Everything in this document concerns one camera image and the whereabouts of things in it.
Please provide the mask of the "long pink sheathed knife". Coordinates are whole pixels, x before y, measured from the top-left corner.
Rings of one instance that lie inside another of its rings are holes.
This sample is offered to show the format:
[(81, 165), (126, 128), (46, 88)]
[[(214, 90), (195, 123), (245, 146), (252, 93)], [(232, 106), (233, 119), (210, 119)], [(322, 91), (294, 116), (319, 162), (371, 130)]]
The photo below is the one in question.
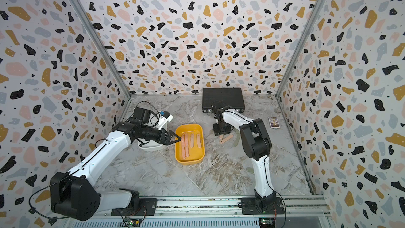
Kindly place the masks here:
[(185, 134), (182, 134), (182, 136), (181, 136), (181, 154), (182, 154), (182, 159), (186, 159), (186, 158), (187, 158), (186, 143), (187, 143), (187, 137), (185, 136)]

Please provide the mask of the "white plastic bin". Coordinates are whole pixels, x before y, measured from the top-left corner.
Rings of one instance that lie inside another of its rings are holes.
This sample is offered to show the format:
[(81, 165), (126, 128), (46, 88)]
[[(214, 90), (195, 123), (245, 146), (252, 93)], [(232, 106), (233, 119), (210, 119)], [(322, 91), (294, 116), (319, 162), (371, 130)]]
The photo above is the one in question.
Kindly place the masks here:
[(156, 141), (145, 139), (137, 140), (137, 145), (145, 152), (160, 151), (166, 148), (165, 145), (159, 144)]

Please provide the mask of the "yellow plastic bin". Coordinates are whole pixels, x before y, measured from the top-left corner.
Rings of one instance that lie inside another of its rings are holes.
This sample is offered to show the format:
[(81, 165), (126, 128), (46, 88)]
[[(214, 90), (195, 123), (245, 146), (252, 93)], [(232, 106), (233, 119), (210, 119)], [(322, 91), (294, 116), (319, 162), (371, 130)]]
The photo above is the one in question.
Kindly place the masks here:
[(205, 146), (201, 125), (196, 123), (180, 125), (175, 133), (181, 137), (181, 141), (175, 143), (176, 161), (182, 165), (202, 162), (205, 157)]

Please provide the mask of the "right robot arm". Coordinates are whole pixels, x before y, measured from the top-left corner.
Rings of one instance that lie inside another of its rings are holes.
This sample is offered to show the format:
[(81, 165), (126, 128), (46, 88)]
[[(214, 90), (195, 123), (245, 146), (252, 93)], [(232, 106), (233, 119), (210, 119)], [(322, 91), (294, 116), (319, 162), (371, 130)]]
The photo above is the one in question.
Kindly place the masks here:
[(232, 129), (239, 131), (245, 155), (252, 161), (255, 175), (255, 207), (261, 213), (276, 209), (280, 199), (282, 209), (285, 204), (281, 195), (274, 190), (270, 175), (270, 150), (272, 142), (267, 128), (261, 119), (251, 119), (240, 114), (231, 106), (221, 101), (211, 105), (216, 123), (213, 130), (216, 136), (230, 134)]

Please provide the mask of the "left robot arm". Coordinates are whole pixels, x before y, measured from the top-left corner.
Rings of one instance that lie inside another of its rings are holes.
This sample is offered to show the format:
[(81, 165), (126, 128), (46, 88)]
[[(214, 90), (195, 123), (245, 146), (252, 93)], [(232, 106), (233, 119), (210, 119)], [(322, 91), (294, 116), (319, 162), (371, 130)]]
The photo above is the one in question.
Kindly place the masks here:
[(57, 217), (48, 217), (50, 224), (57, 220), (73, 218), (90, 219), (95, 213), (106, 210), (130, 208), (137, 212), (139, 193), (121, 189), (98, 193), (94, 185), (110, 163), (134, 141), (142, 145), (152, 141), (161, 146), (177, 143), (181, 138), (164, 125), (172, 121), (167, 111), (150, 111), (136, 107), (127, 120), (117, 123), (109, 135), (84, 160), (68, 172), (56, 173), (50, 180), (51, 210)]

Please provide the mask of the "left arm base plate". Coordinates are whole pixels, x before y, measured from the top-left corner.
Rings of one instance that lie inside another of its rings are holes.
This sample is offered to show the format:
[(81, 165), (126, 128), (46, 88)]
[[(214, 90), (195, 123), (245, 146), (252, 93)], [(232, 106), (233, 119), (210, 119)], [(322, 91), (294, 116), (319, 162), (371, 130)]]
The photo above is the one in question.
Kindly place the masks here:
[(130, 204), (129, 207), (123, 209), (114, 209), (111, 211), (111, 216), (154, 216), (157, 208), (158, 200), (156, 198), (140, 198), (135, 205)]

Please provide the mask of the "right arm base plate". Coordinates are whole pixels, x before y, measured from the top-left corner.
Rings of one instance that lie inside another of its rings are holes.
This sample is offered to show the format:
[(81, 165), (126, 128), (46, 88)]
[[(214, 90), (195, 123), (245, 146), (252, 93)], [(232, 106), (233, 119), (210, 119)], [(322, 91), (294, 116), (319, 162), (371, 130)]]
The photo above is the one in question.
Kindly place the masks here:
[(244, 197), (238, 203), (243, 215), (279, 215), (285, 214), (282, 199), (277, 197), (269, 201), (260, 201), (257, 197)]

